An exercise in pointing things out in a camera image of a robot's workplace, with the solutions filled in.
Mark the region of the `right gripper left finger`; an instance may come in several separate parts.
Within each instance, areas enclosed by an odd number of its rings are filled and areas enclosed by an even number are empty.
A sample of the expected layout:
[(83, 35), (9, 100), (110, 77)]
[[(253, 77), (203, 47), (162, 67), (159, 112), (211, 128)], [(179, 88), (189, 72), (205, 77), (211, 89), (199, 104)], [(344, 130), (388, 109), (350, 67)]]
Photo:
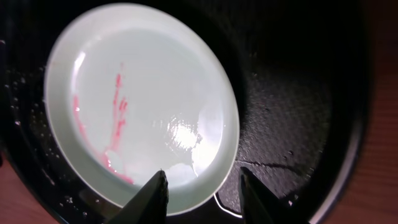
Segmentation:
[(159, 170), (107, 224), (164, 224), (169, 190), (166, 174)]

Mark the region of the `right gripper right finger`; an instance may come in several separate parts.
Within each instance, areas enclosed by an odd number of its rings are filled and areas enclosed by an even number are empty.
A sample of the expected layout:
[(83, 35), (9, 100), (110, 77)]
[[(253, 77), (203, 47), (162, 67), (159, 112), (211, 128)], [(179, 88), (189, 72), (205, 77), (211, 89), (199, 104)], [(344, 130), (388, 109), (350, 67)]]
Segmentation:
[(304, 217), (285, 208), (247, 167), (240, 168), (238, 182), (245, 224), (308, 224)]

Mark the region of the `light blue plate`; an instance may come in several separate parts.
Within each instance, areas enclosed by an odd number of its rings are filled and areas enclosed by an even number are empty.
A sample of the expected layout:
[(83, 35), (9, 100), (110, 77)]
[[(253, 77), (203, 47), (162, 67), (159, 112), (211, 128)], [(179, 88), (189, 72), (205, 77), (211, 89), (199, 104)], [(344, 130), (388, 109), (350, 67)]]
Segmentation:
[(196, 209), (231, 172), (239, 113), (209, 46), (178, 19), (132, 3), (96, 7), (59, 35), (45, 107), (68, 164), (124, 207), (162, 170), (167, 215)]

